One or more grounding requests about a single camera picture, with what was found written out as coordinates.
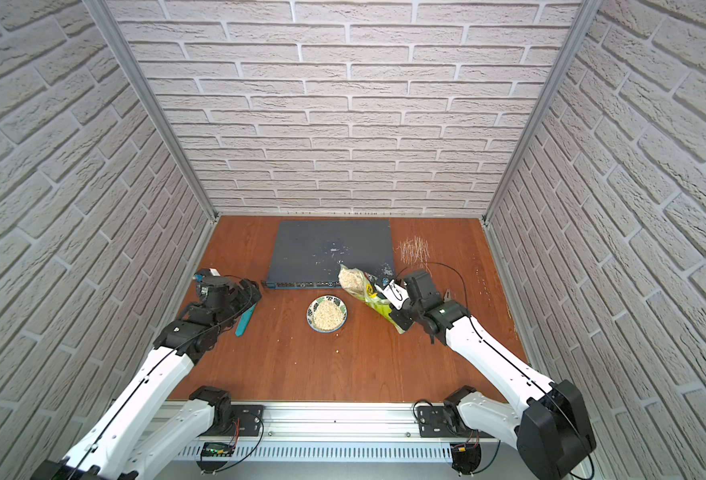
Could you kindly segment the green oats bag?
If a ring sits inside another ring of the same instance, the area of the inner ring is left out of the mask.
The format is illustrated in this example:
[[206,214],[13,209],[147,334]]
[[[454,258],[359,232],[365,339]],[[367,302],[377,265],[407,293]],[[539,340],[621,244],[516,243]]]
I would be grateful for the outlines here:
[[340,265],[338,282],[341,288],[357,300],[375,310],[379,315],[388,320],[399,334],[403,334],[405,330],[391,318],[391,313],[394,311],[392,303],[385,296],[376,291],[371,279],[372,277],[369,274],[360,269]]

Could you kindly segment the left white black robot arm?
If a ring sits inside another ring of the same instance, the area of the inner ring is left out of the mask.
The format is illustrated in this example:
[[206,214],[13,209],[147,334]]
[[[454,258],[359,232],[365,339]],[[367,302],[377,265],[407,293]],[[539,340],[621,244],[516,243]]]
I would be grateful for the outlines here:
[[144,363],[96,425],[62,459],[43,461],[35,479],[153,479],[200,435],[240,436],[229,392],[196,389],[179,412],[150,436],[143,433],[169,394],[212,350],[219,336],[257,305],[257,282],[202,269],[197,299],[166,325]]

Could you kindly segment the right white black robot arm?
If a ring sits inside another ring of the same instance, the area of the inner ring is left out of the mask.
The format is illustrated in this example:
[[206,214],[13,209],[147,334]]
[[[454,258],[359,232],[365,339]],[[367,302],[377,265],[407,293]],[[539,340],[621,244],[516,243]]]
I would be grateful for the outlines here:
[[444,407],[459,435],[484,432],[516,449],[538,479],[572,476],[590,462],[596,439],[580,390],[555,382],[527,365],[497,341],[470,310],[447,299],[430,274],[417,270],[402,280],[379,281],[378,293],[391,304],[391,319],[402,329],[420,326],[478,370],[504,397],[492,401],[461,388]]

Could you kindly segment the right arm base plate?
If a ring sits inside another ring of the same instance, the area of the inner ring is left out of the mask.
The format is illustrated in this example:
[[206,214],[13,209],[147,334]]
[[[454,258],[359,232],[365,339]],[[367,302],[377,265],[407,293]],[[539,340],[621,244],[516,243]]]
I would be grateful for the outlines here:
[[467,427],[459,415],[444,405],[416,402],[412,414],[421,438],[474,438],[476,431]]

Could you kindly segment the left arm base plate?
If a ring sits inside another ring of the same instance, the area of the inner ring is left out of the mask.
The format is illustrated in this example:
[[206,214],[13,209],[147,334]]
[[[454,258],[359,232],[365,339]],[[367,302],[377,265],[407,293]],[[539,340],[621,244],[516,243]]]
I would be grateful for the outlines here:
[[214,407],[214,419],[202,436],[259,437],[265,406],[236,404]]

